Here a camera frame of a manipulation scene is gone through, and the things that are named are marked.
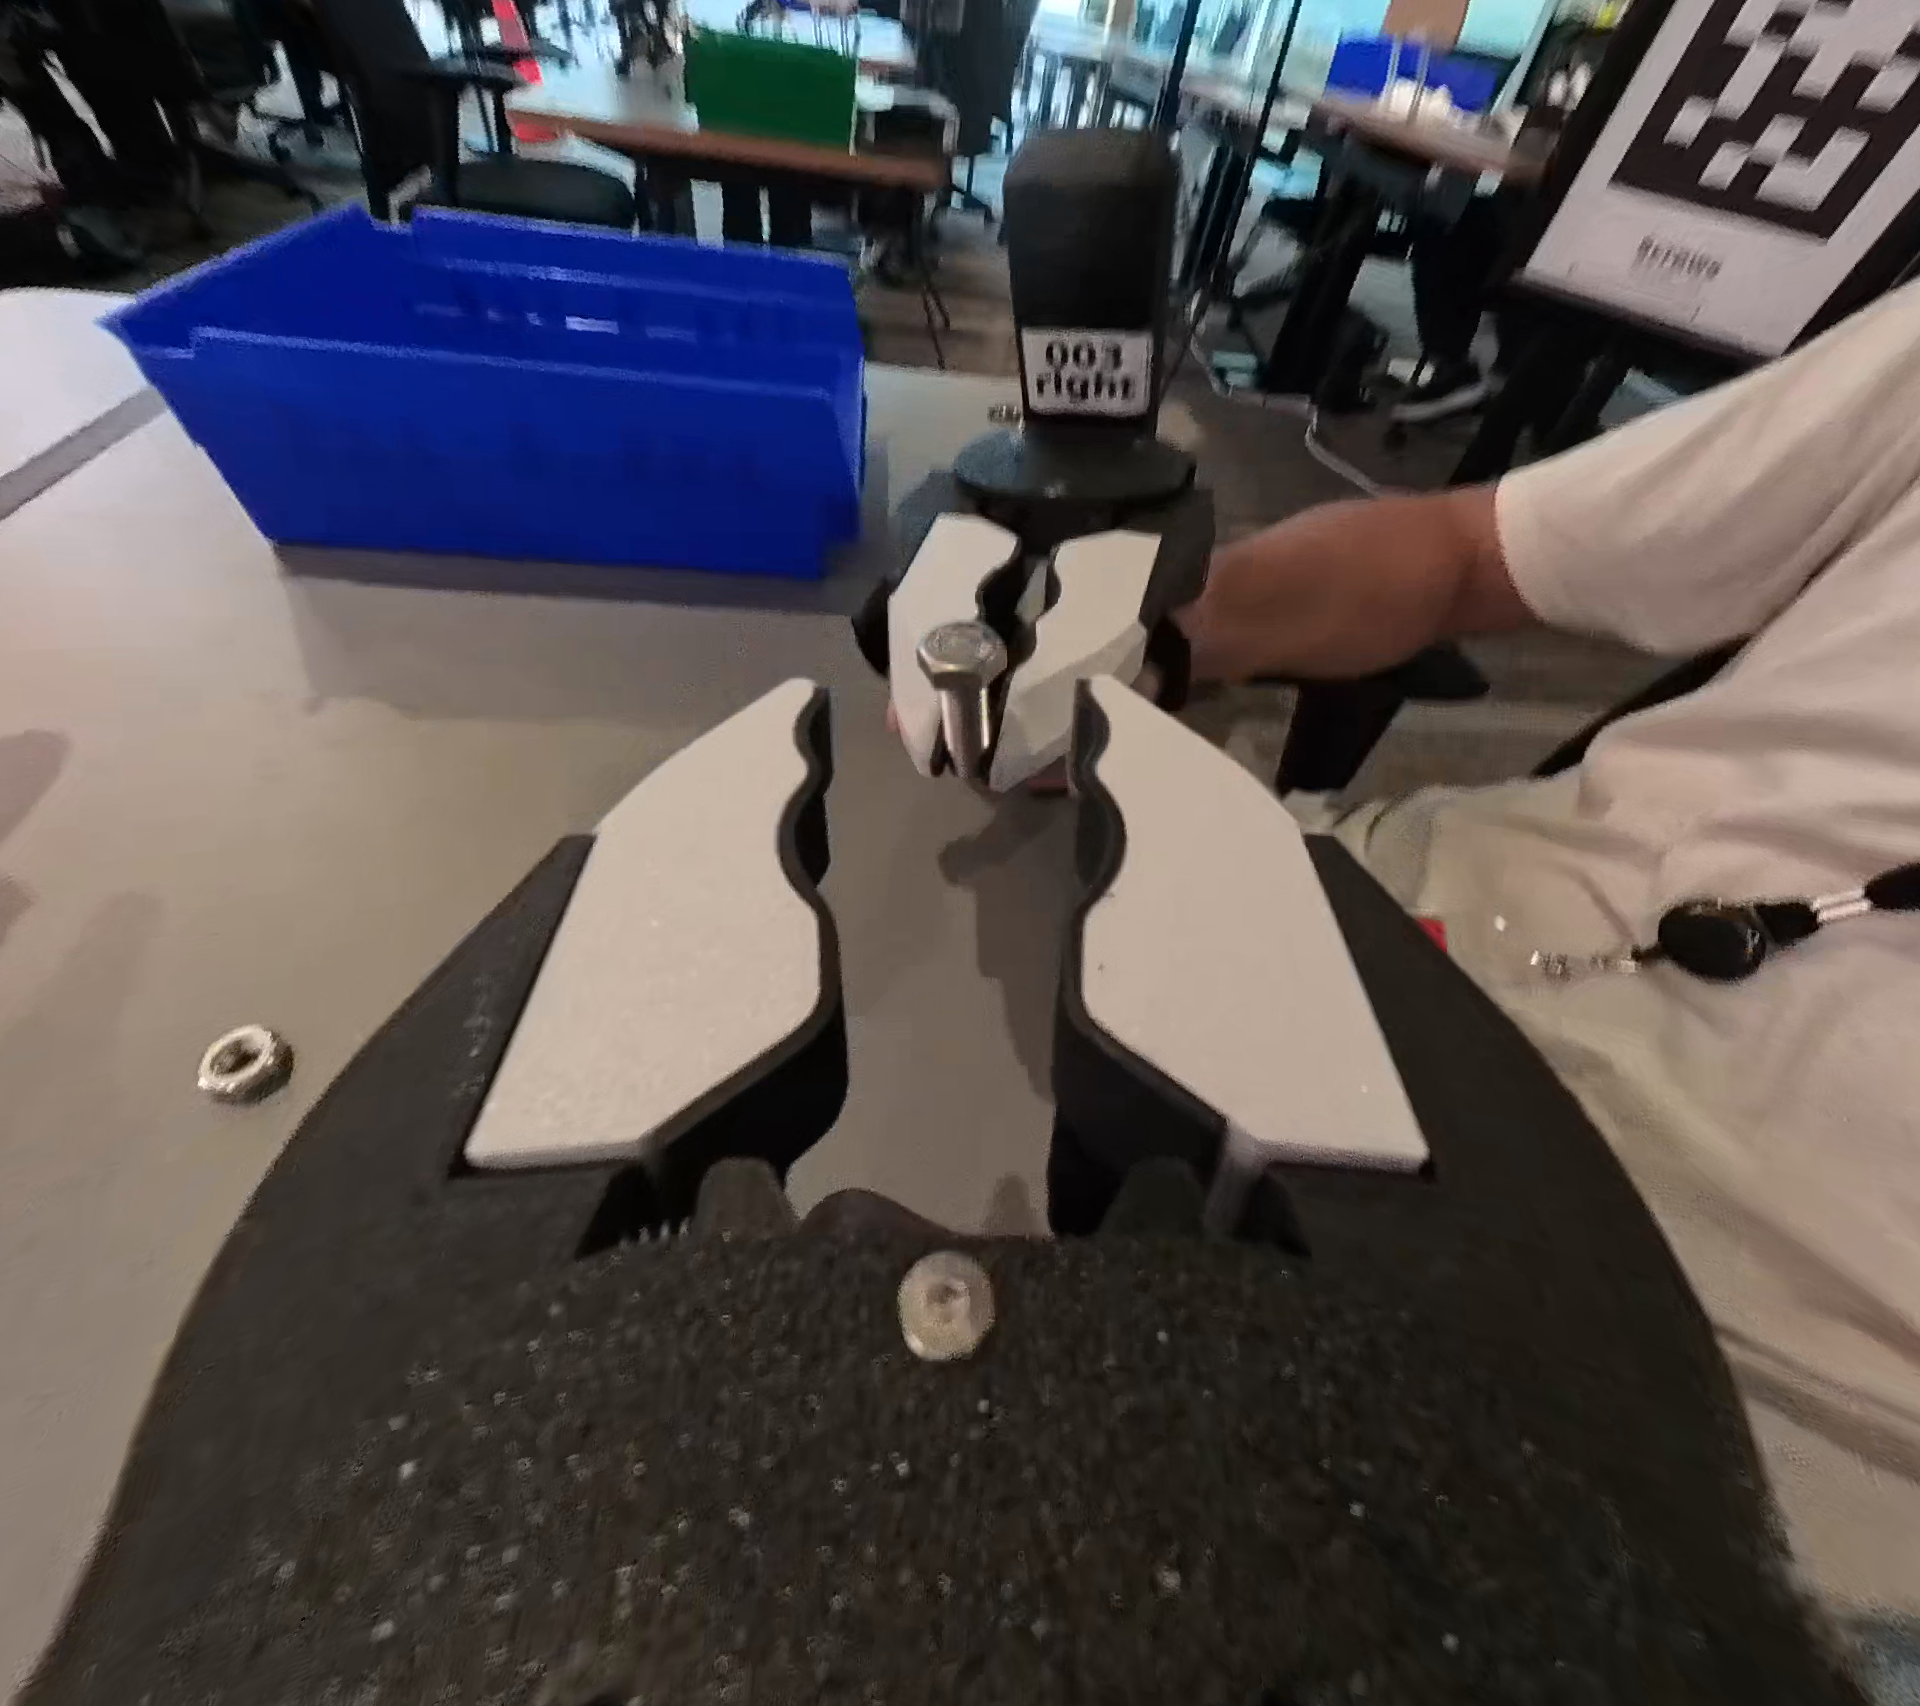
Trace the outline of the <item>green plastic bin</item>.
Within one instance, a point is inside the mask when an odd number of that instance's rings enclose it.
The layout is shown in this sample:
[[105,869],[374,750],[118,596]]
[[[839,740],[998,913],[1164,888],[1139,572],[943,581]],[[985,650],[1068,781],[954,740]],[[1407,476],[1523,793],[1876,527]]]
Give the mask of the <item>green plastic bin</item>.
[[857,90],[857,58],[825,45],[718,30],[684,39],[684,101],[702,132],[849,155]]

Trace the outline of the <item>person in white shirt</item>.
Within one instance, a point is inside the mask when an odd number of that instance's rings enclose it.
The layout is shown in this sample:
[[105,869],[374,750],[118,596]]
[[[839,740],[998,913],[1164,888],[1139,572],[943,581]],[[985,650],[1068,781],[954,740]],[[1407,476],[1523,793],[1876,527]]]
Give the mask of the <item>person in white shirt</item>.
[[1523,1028],[1594,1121],[1731,1365],[1792,1556],[1842,1618],[1916,1624],[1916,915],[1743,982],[1553,980],[1695,901],[1838,897],[1919,853],[1919,305],[1504,478],[1501,552],[1547,629],[1736,645],[1572,768],[1292,801]]

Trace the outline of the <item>framed marker sign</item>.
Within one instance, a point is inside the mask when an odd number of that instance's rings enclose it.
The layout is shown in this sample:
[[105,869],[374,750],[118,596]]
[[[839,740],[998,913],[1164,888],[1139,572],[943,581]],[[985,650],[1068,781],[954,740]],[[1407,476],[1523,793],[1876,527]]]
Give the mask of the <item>framed marker sign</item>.
[[1919,0],[1632,0],[1513,277],[1755,365],[1916,259]]

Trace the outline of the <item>steel hex bolt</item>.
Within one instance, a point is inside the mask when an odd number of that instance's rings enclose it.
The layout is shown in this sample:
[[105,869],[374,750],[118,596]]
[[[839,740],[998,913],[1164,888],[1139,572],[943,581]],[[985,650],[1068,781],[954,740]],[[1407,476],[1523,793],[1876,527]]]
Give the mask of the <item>steel hex bolt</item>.
[[921,639],[917,660],[935,700],[946,771],[985,789],[996,754],[1000,689],[1012,664],[1005,641],[980,617],[952,618]]

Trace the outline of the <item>person's right forearm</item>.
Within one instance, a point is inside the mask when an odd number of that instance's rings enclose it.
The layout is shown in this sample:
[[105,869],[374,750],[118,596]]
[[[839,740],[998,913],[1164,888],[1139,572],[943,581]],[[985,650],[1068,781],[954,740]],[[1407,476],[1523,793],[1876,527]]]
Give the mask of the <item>person's right forearm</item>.
[[1176,617],[1200,687],[1350,683],[1534,622],[1492,486],[1320,505],[1225,542]]

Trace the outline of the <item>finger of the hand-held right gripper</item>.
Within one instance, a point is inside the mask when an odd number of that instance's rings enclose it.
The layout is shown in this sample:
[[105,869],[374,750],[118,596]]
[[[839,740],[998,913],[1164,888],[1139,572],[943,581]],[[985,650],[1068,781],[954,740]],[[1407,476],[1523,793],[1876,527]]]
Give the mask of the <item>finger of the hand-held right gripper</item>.
[[1134,681],[1147,660],[1144,613],[1163,536],[1139,529],[1083,535],[1048,561],[1054,599],[1015,664],[998,710],[987,789],[1012,793],[1065,763],[1084,681]]
[[951,763],[946,712],[980,719],[1006,671],[987,595],[1011,566],[1011,530],[983,517],[932,517],[885,592],[885,681],[909,763],[940,775]]

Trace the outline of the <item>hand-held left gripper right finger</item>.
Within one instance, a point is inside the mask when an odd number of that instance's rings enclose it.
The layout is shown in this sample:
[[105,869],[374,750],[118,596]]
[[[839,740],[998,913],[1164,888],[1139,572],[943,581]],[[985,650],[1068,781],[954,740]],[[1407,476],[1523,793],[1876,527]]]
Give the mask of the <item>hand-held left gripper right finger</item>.
[[1274,793],[1114,677],[1075,691],[1080,898],[1053,1094],[1077,1201],[1137,1166],[1222,1236],[1279,1235],[1281,1179],[1418,1179],[1430,1146],[1308,839]]

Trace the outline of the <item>wooden desk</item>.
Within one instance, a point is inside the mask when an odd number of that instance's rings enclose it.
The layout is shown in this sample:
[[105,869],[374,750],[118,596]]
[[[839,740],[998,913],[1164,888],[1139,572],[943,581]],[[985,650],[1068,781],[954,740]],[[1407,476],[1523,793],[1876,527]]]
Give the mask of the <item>wooden desk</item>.
[[875,124],[895,110],[895,93],[878,87],[878,108],[857,107],[857,131],[845,150],[831,142],[783,135],[707,128],[696,110],[611,73],[558,76],[517,87],[502,114],[514,135],[558,135],[619,159],[630,159],[652,189],[691,184],[756,186],[769,197],[802,189],[817,203],[900,203],[914,217],[952,184],[954,150],[949,124],[883,138]]

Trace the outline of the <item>blue plastic bin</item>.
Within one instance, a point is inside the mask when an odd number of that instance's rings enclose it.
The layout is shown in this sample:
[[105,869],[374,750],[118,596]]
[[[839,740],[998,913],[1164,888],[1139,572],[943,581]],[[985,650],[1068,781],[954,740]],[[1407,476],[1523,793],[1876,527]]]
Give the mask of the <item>blue plastic bin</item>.
[[860,535],[829,257],[346,205],[105,329],[278,546],[817,582]]

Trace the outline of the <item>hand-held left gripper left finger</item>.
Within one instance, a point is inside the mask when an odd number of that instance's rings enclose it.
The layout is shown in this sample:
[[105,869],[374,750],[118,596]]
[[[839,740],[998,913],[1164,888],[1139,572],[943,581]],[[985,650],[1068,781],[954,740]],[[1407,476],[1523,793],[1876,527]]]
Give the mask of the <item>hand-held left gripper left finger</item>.
[[692,1225],[709,1175],[785,1198],[850,1094],[831,869],[833,696],[788,679],[665,758],[591,835],[463,1173],[578,1175],[580,1251]]

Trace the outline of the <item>steel hex nut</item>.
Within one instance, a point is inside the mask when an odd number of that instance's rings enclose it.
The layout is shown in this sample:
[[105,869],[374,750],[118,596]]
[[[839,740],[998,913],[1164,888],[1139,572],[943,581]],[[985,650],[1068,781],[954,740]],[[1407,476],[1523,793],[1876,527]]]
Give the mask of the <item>steel hex nut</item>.
[[196,1086],[213,1102],[253,1106],[286,1086],[295,1050],[274,1028],[237,1026],[213,1041],[198,1063]]

